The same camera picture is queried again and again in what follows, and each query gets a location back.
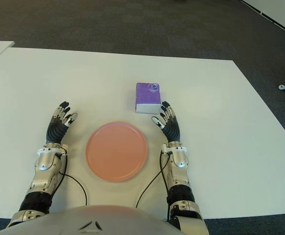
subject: silver metal forearm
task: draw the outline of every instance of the silver metal forearm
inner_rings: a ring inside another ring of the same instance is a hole
[[[170,158],[167,173],[170,223],[187,235],[208,235],[187,174],[187,149],[179,141],[172,141],[162,145],[162,152]]]
[[[168,163],[167,183],[170,189],[174,185],[186,185],[190,187],[187,168],[188,159],[186,157],[187,149],[182,147],[180,142],[174,141],[162,145],[162,152],[170,157]]]
[[[58,143],[47,143],[38,149],[39,156],[35,163],[35,176],[26,193],[20,210],[15,213],[8,227],[22,223],[49,212],[54,190],[58,183],[61,168],[61,156],[67,154],[67,145],[61,147]]]

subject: black cable on floor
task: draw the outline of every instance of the black cable on floor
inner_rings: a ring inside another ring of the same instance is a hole
[[[75,181],[79,184],[79,186],[82,188],[82,190],[83,190],[83,192],[84,192],[84,195],[85,195],[85,206],[86,206],[86,205],[87,205],[87,194],[86,194],[86,191],[85,191],[84,187],[81,185],[81,183],[80,183],[77,179],[75,179],[74,177],[72,177],[72,176],[70,176],[70,175],[68,175],[68,174],[63,174],[63,173],[61,173],[60,171],[59,171],[59,173],[60,173],[61,175],[63,175],[63,176],[68,176],[68,177],[70,177],[71,179],[75,180]]]

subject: robot finger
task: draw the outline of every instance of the robot finger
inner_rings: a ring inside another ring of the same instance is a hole
[[[174,110],[171,106],[168,106],[167,112],[168,112],[169,117],[175,117]]]
[[[170,104],[167,103],[166,101],[163,101],[163,102],[162,102],[162,105],[163,105],[164,107],[166,107],[166,108],[168,108],[168,107],[170,106]]]
[[[59,114],[61,113],[62,109],[63,109],[63,108],[62,108],[61,106],[57,107],[56,110],[54,111],[52,117],[53,117],[53,118],[57,118],[57,117],[59,116]]]
[[[69,104],[70,104],[70,103],[64,101],[64,102],[62,102],[59,106],[62,107],[63,109],[65,109],[66,107],[68,107]]]
[[[169,119],[169,113],[167,112],[167,108],[164,106],[161,106],[161,109],[164,111],[164,113],[166,114],[167,119]]]
[[[72,115],[69,115],[69,117],[66,117],[66,121],[63,122],[63,124],[69,127],[76,119],[77,113],[73,113]]]
[[[63,112],[63,110],[68,107],[69,103],[64,101],[62,102],[59,107],[56,108],[56,110],[53,113],[53,118],[57,118],[58,116],[61,116],[61,113]]]
[[[163,120],[167,123],[167,117],[164,113],[160,113],[160,116],[163,118]]]
[[[161,129],[165,128],[165,125],[157,117],[152,117],[151,119]]]
[[[67,115],[67,116],[62,120],[62,124],[64,124],[64,123],[68,120],[68,118],[69,118],[70,116],[72,116],[72,114]]]
[[[66,108],[65,110],[63,110],[63,111],[61,112],[61,115],[60,115],[60,121],[62,121],[62,120],[63,120],[63,118],[64,118],[65,114],[66,114],[70,109],[71,109],[71,108],[70,108],[70,107],[68,107],[68,108]]]

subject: white wall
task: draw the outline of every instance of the white wall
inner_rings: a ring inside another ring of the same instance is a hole
[[[285,27],[285,0],[244,0]]]

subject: small white object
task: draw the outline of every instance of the small white object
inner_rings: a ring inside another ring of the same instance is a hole
[[[280,90],[285,90],[285,86],[284,85],[279,85],[279,89]]]

